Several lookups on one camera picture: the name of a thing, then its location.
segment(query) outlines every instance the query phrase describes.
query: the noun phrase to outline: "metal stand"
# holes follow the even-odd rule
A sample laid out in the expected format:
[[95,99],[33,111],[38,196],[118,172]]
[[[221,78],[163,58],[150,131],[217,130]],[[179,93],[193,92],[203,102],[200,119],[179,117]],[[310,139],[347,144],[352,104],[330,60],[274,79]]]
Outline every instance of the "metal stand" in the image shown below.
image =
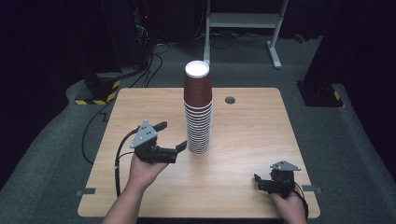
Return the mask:
[[207,0],[206,29],[205,29],[205,50],[204,62],[210,64],[210,27],[240,27],[240,28],[272,28],[273,38],[267,41],[267,46],[276,69],[282,68],[280,60],[275,50],[275,44],[279,35],[279,30],[285,17],[286,7],[289,0],[283,0],[279,13],[258,14],[258,13],[211,13],[210,0]]

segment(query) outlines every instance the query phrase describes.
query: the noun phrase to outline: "table tabletop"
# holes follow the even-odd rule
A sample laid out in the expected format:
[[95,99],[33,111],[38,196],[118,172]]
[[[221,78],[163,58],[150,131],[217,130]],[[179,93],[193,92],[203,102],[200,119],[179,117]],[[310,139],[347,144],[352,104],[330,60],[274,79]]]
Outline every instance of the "table tabletop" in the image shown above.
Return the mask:
[[[228,104],[227,97],[235,102]],[[103,217],[117,199],[114,160],[124,136],[146,119],[167,121],[158,133],[160,147],[187,140],[182,88],[122,89],[99,147],[87,189],[78,208],[82,217]],[[281,94],[275,88],[213,88],[210,149],[202,155],[187,147],[147,189],[140,217],[278,218],[267,192],[258,190],[253,174],[271,179],[271,164],[288,161],[300,185],[311,185]],[[131,151],[134,135],[121,154]],[[120,186],[128,179],[132,154],[120,159]],[[309,217],[320,210],[312,191],[304,192]]]

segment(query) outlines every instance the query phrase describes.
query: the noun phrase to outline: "stack of paper cups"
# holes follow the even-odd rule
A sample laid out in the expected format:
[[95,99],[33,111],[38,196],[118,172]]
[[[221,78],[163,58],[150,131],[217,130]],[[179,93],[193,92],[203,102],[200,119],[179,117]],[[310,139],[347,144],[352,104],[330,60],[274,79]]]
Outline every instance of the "stack of paper cups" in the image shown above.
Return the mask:
[[190,151],[205,153],[209,150],[212,125],[212,78],[205,62],[193,61],[186,65],[184,108]]

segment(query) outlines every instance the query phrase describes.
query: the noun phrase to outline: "gray carpet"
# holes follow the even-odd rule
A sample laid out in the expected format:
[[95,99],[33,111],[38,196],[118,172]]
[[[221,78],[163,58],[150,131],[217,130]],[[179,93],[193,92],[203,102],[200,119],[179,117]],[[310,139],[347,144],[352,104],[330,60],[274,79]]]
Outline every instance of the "gray carpet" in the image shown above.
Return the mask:
[[[321,215],[309,223],[396,223],[396,185],[372,147],[342,85],[334,85],[345,107],[307,107],[296,81],[302,80],[320,39],[301,45],[279,39],[276,50],[283,68],[275,70],[263,41],[234,43],[211,50],[214,87],[279,88],[313,185]],[[213,42],[217,48],[229,42]],[[155,52],[163,66],[149,87],[182,87],[184,66],[202,60],[203,47],[162,45]],[[160,65],[154,57],[151,74]],[[114,77],[114,74],[101,75]],[[137,76],[121,81],[129,87]],[[140,88],[141,79],[135,87]],[[79,189],[84,189],[92,166],[81,153],[81,138],[101,105],[75,105],[82,82],[65,93],[69,106],[35,139],[0,192],[0,223],[99,223],[101,218],[78,215]],[[104,112],[110,116],[112,105]],[[86,134],[85,150],[94,160],[106,129],[105,115],[96,117]],[[266,223],[265,220],[222,220],[224,223]],[[154,220],[155,223],[180,220]],[[220,220],[201,220],[220,222]]]

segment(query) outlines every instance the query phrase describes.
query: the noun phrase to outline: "human arm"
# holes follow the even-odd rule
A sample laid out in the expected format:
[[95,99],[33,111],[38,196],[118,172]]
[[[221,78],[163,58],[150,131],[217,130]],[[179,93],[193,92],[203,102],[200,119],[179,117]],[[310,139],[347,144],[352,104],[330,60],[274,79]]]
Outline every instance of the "human arm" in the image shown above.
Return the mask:
[[288,224],[306,224],[303,201],[292,191],[286,199],[279,194],[270,194],[276,209]]
[[146,189],[154,182],[157,175],[168,163],[150,164],[132,156],[128,182],[120,197],[107,212],[103,224],[136,223],[140,204]]

